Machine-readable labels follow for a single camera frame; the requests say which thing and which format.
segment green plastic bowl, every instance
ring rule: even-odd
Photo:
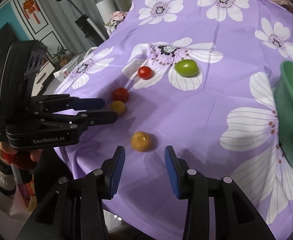
[[[274,92],[279,117],[279,138],[282,149],[293,167],[293,62],[283,61],[281,79]]]

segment green fruit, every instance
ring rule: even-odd
[[[184,77],[192,77],[199,73],[199,68],[197,63],[191,59],[183,59],[175,64],[174,66],[176,72]]]

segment silver bolt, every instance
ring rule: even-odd
[[[59,178],[59,183],[60,184],[64,184],[65,182],[67,182],[67,178],[66,177]]]
[[[194,170],[194,169],[188,169],[187,170],[187,174],[189,174],[189,175],[195,175],[196,174],[196,170]]]
[[[93,174],[96,175],[96,176],[99,176],[103,173],[103,171],[101,169],[97,169],[95,171],[93,171]]]
[[[224,181],[225,183],[231,183],[231,182],[232,182],[232,179],[231,179],[230,177],[224,177],[224,178],[223,178],[223,181]]]

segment floral tablecloth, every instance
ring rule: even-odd
[[[199,74],[179,76],[174,64],[181,59],[195,60]],[[231,176],[285,240],[293,231],[293,169],[279,148],[272,94],[283,60],[293,61],[293,14],[271,1],[133,0],[110,39],[56,91],[110,104],[125,86],[127,111],[58,154],[79,178],[124,146],[118,194],[104,204],[155,239],[178,240],[187,202],[169,184],[164,148],[172,145],[205,176]],[[142,65],[154,71],[151,79],[136,75]],[[131,148],[140,130],[151,134],[152,151]]]

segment blue wall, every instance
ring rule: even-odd
[[[26,35],[22,26],[19,23],[19,20],[16,18],[15,13],[11,7],[11,3],[7,3],[0,9],[0,29],[6,24],[9,23],[13,29],[16,37],[20,41],[27,41],[29,37]]]

